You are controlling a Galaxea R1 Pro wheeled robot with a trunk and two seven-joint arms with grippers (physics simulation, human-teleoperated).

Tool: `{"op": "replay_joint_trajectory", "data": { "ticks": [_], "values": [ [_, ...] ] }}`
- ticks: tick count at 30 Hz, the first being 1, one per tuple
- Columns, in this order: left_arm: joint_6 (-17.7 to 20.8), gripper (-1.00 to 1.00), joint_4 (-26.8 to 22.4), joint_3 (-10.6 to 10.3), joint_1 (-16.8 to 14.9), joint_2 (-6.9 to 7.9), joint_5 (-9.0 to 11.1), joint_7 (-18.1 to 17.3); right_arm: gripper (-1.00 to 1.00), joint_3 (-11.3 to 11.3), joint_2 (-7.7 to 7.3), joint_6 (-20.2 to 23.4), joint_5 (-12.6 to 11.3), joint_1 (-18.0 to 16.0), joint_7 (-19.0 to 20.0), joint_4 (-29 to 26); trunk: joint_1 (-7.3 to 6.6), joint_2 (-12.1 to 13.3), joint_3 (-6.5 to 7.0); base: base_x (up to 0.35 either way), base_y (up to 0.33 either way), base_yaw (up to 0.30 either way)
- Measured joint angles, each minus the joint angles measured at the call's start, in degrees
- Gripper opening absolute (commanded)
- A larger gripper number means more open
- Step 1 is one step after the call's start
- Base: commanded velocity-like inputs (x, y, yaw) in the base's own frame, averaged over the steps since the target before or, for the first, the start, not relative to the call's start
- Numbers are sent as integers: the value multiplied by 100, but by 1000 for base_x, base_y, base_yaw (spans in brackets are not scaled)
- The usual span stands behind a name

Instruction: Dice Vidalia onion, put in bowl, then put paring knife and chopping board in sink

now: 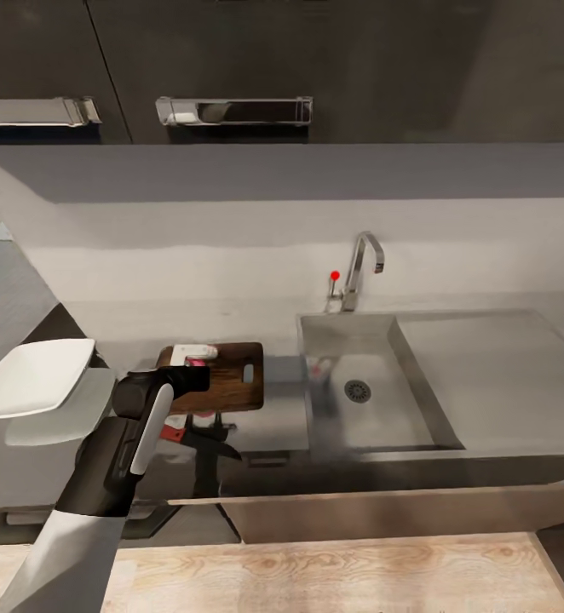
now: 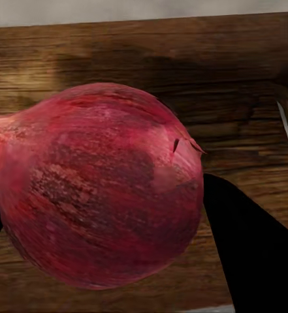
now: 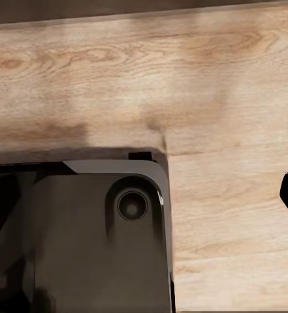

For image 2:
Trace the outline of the vidalia onion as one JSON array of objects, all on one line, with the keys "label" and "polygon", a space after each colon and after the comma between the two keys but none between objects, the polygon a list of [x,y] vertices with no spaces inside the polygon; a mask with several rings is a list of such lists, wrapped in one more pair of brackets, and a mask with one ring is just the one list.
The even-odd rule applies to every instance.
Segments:
[{"label": "vidalia onion", "polygon": [[204,207],[205,153],[161,99],[120,83],[0,115],[0,220],[56,282],[108,290],[165,269]]}]

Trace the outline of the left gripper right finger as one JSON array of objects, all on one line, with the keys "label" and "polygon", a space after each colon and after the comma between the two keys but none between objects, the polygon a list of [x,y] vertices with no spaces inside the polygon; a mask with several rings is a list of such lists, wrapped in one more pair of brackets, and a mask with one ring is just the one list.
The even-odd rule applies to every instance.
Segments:
[{"label": "left gripper right finger", "polygon": [[288,313],[288,229],[209,173],[203,204],[236,313]]}]

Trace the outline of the cutting board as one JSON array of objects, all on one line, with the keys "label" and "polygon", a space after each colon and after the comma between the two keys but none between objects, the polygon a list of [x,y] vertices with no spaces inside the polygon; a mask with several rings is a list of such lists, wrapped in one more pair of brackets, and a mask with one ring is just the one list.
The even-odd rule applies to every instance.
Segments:
[{"label": "cutting board", "polygon": [[[288,229],[288,12],[0,27],[0,115],[120,83],[169,106],[224,178]],[[0,313],[172,313],[232,305],[206,209],[165,269],[108,290],[56,282],[0,231]]]}]

